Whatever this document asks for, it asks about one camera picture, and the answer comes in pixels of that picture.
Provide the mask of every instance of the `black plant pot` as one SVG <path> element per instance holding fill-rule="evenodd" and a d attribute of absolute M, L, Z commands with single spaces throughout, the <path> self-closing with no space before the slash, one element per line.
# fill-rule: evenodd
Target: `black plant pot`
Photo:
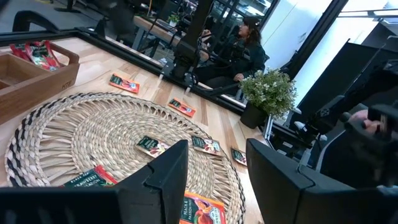
<path fill-rule="evenodd" d="M 256 108 L 248 102 L 241 116 L 241 122 L 247 127 L 254 129 L 262 124 L 267 118 L 268 114 L 266 112 Z"/>

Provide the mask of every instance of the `light wood tabletop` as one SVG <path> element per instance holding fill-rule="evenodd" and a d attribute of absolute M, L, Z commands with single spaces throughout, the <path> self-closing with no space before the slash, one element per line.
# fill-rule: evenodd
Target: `light wood tabletop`
<path fill-rule="evenodd" d="M 145 31 L 148 31 L 150 27 L 152 26 L 152 22 L 140 17 L 140 16 L 134 16 L 134 24 Z M 162 40 L 166 42 L 170 42 L 172 40 L 173 34 L 168 32 L 167 30 L 161 28 L 158 25 L 154 25 L 153 28 L 150 30 L 150 33 L 155 35 L 156 37 L 161 38 Z M 175 36 L 172 42 L 173 46 L 177 46 L 177 44 L 180 42 L 180 37 Z"/>
<path fill-rule="evenodd" d="M 57 45 L 64 47 L 80 56 L 80 69 L 75 85 L 53 96 L 47 101 L 68 96 L 75 93 L 88 92 L 113 92 L 131 95 L 145 100 L 153 101 L 167 107 L 172 98 L 178 98 L 184 103 L 197 109 L 194 117 L 188 118 L 191 122 L 206 131 L 212 138 L 219 140 L 225 153 L 231 158 L 230 148 L 234 147 L 240 151 L 246 151 L 246 139 L 255 138 L 264 142 L 259 129 L 250 129 L 239 122 L 239 116 L 222 108 L 193 93 L 185 94 L 185 90 L 169 82 L 160 80 L 142 68 L 113 56 L 83 40 L 77 38 L 54 41 Z M 67 63 L 66 57 L 59 57 L 59 61 Z M 140 91 L 137 95 L 109 85 L 109 79 L 113 72 L 119 72 L 124 78 L 135 80 L 140 83 Z M 30 110 L 16 115 L 15 118 L 0 125 L 0 161 L 4 161 L 4 153 L 8 141 L 14 130 L 18 127 L 23 117 Z M 246 218 L 245 223 L 262 222 L 261 214 L 251 187 L 246 167 L 233 161 L 238 175 L 241 179 L 244 194 L 246 196 Z M 4 165 L 0 166 L 0 186 L 7 186 L 6 171 Z"/>

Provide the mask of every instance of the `white wall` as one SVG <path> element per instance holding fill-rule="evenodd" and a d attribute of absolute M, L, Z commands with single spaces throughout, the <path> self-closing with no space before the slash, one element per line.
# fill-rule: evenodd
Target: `white wall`
<path fill-rule="evenodd" d="M 349 0 L 343 11 L 382 9 L 387 0 Z M 337 18 L 324 38 L 318 44 L 299 71 L 296 80 L 298 96 L 296 106 L 318 80 L 319 76 L 334 59 L 348 39 L 355 44 L 362 44 L 377 25 L 368 18 Z"/>
<path fill-rule="evenodd" d="M 266 66 L 280 68 L 307 38 L 331 0 L 281 0 L 261 31 L 270 56 Z"/>

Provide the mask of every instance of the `green leaves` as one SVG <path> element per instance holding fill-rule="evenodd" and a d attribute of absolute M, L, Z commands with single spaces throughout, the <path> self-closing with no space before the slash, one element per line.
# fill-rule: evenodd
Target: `green leaves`
<path fill-rule="evenodd" d="M 171 16 L 169 16 L 169 19 L 167 22 L 178 22 L 180 20 L 178 15 L 172 14 Z"/>
<path fill-rule="evenodd" d="M 254 76 L 241 82 L 242 92 L 254 106 L 276 118 L 280 118 L 294 107 L 297 96 L 294 81 L 279 69 L 258 70 Z"/>

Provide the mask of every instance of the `potted plant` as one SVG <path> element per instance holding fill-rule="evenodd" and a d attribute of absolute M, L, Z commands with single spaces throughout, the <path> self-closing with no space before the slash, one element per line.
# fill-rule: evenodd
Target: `potted plant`
<path fill-rule="evenodd" d="M 169 16 L 169 25 L 175 27 L 179 20 L 180 18 L 178 17 L 178 15 L 172 14 L 171 16 Z"/>
<path fill-rule="evenodd" d="M 258 70 L 241 82 L 248 103 L 241 122 L 249 128 L 262 124 L 269 116 L 280 118 L 294 107 L 297 95 L 294 81 L 279 69 Z"/>

